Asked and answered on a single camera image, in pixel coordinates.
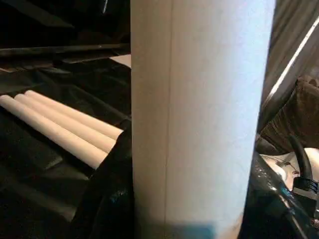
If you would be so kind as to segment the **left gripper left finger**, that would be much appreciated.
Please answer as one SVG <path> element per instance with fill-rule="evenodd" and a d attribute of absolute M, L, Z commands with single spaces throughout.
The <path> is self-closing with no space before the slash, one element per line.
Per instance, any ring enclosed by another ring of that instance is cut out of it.
<path fill-rule="evenodd" d="M 134 238 L 131 124 L 89 179 L 74 216 L 74 237 Z"/>

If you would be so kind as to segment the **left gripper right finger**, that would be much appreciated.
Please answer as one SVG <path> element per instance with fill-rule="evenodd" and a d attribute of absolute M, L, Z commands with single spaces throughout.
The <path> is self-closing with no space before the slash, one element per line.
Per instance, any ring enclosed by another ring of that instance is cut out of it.
<path fill-rule="evenodd" d="M 254 154 L 240 239 L 319 237 L 319 151 Z"/>

